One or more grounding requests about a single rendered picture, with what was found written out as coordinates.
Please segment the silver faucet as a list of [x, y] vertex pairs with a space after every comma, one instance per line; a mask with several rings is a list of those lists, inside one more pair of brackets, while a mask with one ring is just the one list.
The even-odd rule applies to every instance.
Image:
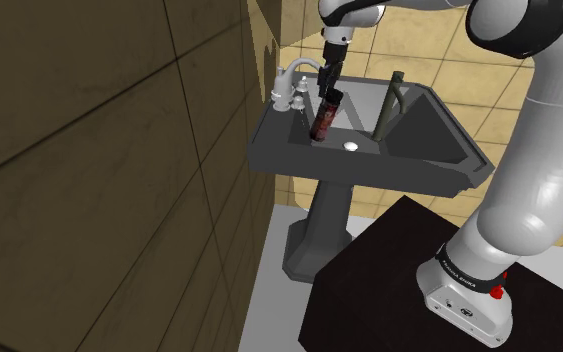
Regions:
[[274, 80], [274, 87], [271, 91], [271, 100], [274, 102], [273, 109], [279, 112], [286, 112], [290, 109], [302, 111], [305, 108], [303, 93], [308, 91], [306, 77], [303, 77], [297, 84], [293, 83], [293, 75], [300, 65], [309, 65], [314, 69], [320, 69], [321, 65], [310, 58], [297, 58], [284, 69], [279, 66]]

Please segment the dark red spray can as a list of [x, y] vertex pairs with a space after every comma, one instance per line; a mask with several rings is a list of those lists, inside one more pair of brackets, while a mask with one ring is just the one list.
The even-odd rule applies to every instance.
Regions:
[[327, 90], [310, 129], [310, 138], [312, 140], [317, 142], [325, 140], [328, 128], [337, 114], [343, 96], [344, 93], [335, 88]]

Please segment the dark robot stand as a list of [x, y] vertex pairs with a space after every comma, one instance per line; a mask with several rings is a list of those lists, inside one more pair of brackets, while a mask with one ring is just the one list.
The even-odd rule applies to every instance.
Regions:
[[514, 326], [489, 348], [429, 311], [416, 281], [457, 226], [404, 196], [316, 275], [298, 336], [306, 352], [563, 352], [563, 289], [507, 271]]

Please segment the grey pedestal sink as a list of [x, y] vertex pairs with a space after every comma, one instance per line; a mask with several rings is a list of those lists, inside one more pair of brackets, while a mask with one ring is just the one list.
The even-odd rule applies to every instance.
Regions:
[[494, 166], [429, 87], [402, 83], [397, 108], [379, 142], [372, 140], [388, 90], [385, 80], [341, 77], [344, 94], [324, 141], [309, 136], [320, 105], [316, 76], [306, 76], [305, 107], [279, 112], [268, 101], [247, 146], [257, 172], [314, 179], [306, 218], [291, 224], [282, 269], [298, 282], [316, 273], [352, 240], [347, 220], [354, 186], [453, 198], [480, 186]]

